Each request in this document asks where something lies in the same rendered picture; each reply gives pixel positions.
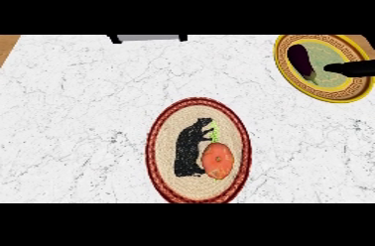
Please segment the yellow plate with patterned rim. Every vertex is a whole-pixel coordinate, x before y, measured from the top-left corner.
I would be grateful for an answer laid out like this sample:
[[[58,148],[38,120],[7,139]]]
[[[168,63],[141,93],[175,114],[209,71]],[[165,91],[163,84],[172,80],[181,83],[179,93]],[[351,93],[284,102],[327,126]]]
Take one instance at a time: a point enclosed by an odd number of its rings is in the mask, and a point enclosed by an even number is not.
[[[302,78],[286,57],[290,46],[305,48],[314,80]],[[287,83],[309,97],[332,103],[363,98],[375,85],[375,76],[345,77],[323,70],[330,63],[375,60],[375,50],[360,35],[280,35],[274,44],[274,61]]]

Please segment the grey and black appliance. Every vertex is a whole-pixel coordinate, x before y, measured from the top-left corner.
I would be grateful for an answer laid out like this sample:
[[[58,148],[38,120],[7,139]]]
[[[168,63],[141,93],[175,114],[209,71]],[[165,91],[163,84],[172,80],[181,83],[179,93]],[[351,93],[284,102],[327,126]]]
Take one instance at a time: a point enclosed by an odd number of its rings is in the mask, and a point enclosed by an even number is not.
[[[187,41],[185,35],[107,35],[113,44],[120,44],[128,41],[163,41],[178,40],[179,42]]]

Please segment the dark purple eggplant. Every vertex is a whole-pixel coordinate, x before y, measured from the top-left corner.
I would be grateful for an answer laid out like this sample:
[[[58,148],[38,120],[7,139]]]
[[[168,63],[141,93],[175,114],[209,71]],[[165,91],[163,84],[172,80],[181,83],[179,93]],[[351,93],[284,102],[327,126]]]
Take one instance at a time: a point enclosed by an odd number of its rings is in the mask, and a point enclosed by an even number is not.
[[[309,64],[308,54],[301,44],[292,45],[286,50],[287,61],[305,80],[314,80],[315,73]]]

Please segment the oval woven placemat, bear print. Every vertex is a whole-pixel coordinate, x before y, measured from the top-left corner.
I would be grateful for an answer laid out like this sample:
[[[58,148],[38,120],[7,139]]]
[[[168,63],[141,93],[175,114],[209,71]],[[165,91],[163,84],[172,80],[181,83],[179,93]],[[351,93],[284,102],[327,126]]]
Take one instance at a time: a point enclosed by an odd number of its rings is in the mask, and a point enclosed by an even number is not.
[[[252,164],[249,134],[231,109],[203,97],[172,103],[147,133],[144,162],[151,184],[166,201],[230,201]]]

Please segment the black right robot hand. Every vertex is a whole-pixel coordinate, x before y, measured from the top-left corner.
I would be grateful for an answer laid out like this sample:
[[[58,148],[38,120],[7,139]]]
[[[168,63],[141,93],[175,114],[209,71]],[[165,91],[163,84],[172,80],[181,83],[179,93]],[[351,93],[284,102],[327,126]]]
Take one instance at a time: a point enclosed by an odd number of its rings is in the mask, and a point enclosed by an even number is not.
[[[323,67],[323,70],[336,72],[346,77],[375,76],[375,60],[332,63]]]

